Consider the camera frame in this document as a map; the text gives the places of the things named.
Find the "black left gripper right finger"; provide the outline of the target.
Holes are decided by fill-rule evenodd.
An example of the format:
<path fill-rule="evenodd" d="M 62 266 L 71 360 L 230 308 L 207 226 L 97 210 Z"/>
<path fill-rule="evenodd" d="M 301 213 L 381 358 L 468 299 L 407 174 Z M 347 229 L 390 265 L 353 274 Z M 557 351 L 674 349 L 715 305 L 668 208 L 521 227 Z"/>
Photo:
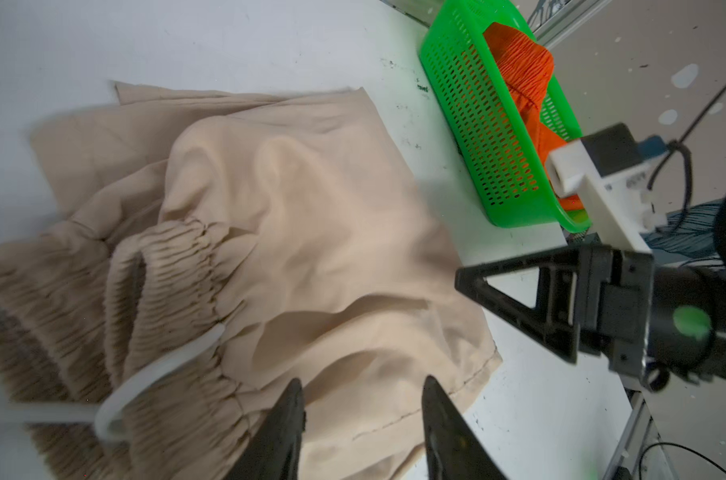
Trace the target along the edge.
<path fill-rule="evenodd" d="M 421 410 L 430 480 L 506 480 L 434 376 L 423 385 Z"/>

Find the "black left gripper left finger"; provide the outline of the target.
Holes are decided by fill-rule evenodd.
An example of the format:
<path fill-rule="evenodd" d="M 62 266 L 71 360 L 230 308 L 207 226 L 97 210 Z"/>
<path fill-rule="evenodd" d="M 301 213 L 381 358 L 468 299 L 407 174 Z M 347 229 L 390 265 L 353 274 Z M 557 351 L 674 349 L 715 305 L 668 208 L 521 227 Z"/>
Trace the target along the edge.
<path fill-rule="evenodd" d="M 294 378 L 224 479 L 297 479 L 305 425 L 303 387 Z"/>

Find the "beige shorts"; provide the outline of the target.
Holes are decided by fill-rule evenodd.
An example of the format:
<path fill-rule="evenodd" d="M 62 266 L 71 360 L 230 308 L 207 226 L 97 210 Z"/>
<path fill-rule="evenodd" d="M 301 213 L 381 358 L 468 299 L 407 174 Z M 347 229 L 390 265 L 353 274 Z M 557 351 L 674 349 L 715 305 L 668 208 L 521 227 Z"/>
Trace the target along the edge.
<path fill-rule="evenodd" d="M 0 245 L 0 380 L 99 404 L 214 328 L 123 410 L 126 437 L 32 425 L 57 479 L 219 479 L 302 383 L 302 479 L 395 479 L 435 377 L 465 410 L 501 356 L 363 90 L 280 99 L 118 84 L 31 138 L 66 218 Z"/>

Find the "orange shorts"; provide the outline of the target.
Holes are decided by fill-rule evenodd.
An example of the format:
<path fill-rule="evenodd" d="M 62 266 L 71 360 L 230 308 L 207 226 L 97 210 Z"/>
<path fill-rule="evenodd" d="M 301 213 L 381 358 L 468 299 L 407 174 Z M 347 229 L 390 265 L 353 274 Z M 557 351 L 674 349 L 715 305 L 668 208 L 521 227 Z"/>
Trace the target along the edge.
<path fill-rule="evenodd" d="M 541 121 L 548 83 L 554 71 L 552 54 L 523 32 L 492 23 L 483 33 L 486 44 L 526 127 L 540 163 L 566 141 Z"/>

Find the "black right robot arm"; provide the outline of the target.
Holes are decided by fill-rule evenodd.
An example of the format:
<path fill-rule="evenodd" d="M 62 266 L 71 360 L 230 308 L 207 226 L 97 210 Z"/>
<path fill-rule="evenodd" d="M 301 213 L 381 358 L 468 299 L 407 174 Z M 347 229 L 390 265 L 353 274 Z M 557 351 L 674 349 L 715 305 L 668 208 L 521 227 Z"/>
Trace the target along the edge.
<path fill-rule="evenodd" d="M 721 271 L 581 244 L 460 268 L 455 288 L 560 359 L 605 355 L 652 392 L 726 380 L 726 196 L 713 236 Z"/>

